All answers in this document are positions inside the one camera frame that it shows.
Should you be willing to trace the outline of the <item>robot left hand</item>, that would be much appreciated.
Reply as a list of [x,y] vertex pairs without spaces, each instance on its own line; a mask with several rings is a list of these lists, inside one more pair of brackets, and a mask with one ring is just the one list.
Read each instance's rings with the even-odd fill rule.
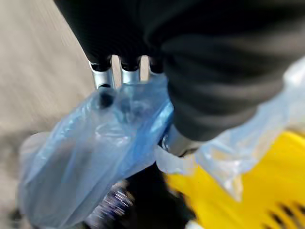
[[184,156],[250,120],[305,54],[302,0],[57,0],[96,76],[117,55],[163,73],[174,107],[163,146]]

